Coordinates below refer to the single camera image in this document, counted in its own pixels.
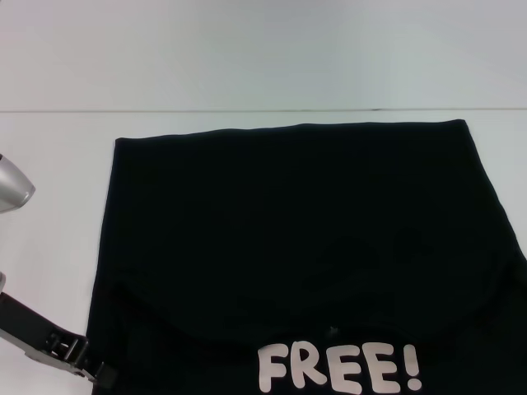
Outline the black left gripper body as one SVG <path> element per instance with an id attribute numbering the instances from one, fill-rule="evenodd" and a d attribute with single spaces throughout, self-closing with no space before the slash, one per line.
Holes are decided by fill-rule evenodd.
<path id="1" fill-rule="evenodd" d="M 30 359 L 66 371 L 83 371 L 88 340 L 66 331 L 7 293 L 1 293 L 1 338 Z"/>

